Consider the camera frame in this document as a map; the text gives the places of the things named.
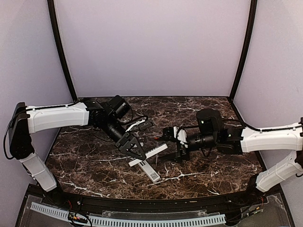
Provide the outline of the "small white remote control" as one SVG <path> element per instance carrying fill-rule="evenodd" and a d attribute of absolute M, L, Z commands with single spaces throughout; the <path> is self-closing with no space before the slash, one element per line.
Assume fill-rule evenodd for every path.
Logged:
<path fill-rule="evenodd" d="M 166 150 L 167 148 L 168 148 L 168 146 L 167 146 L 166 143 L 157 146 L 156 148 L 154 148 L 154 149 L 148 151 L 148 152 L 145 154 L 145 155 L 146 155 L 146 159 L 145 159 L 145 160 L 151 158 L 151 157 L 154 156 L 154 155 L 157 155 L 158 153 L 160 153 L 160 152 Z M 129 166 L 134 166 L 134 165 L 136 165 L 136 164 L 138 164 L 138 163 L 140 163 L 140 162 L 142 162 L 142 160 L 140 160 L 140 159 L 135 159 L 135 160 L 132 160 L 131 162 L 129 162 L 128 164 L 129 164 Z"/>

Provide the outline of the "long white remote control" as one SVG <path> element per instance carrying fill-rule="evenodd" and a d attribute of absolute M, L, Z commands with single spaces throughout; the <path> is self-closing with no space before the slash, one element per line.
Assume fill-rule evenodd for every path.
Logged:
<path fill-rule="evenodd" d="M 147 161 L 142 161 L 139 164 L 139 167 L 146 173 L 148 178 L 153 182 L 157 182 L 160 180 L 160 176 L 158 173 L 151 167 L 151 165 Z"/>

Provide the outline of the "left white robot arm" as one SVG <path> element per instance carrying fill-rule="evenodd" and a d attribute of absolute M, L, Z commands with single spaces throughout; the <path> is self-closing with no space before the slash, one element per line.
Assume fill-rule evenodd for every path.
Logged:
<path fill-rule="evenodd" d="M 56 178 L 35 151 L 31 134 L 67 126 L 92 126 L 101 129 L 122 154 L 145 160 L 139 140 L 120 122 L 130 109 L 119 95 L 102 103 L 93 98 L 53 106 L 26 106 L 20 102 L 3 138 L 4 155 L 8 160 L 19 160 L 42 189 L 49 192 L 49 200 L 56 206 L 63 206 L 67 196 L 59 190 Z"/>

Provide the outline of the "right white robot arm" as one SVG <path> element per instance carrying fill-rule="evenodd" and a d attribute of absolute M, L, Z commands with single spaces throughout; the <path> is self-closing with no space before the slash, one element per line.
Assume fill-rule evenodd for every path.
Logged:
<path fill-rule="evenodd" d="M 303 122 L 272 129 L 254 128 L 245 122 L 239 127 L 225 128 L 226 121 L 219 111 L 202 109 L 196 113 L 198 133 L 187 135 L 187 126 L 166 127 L 158 141 L 171 141 L 177 145 L 174 160 L 189 158 L 191 151 L 216 148 L 223 154 L 241 155 L 260 150 L 289 150 L 290 154 L 270 169 L 250 178 L 242 202 L 252 205 L 260 193 L 296 175 L 303 175 Z"/>

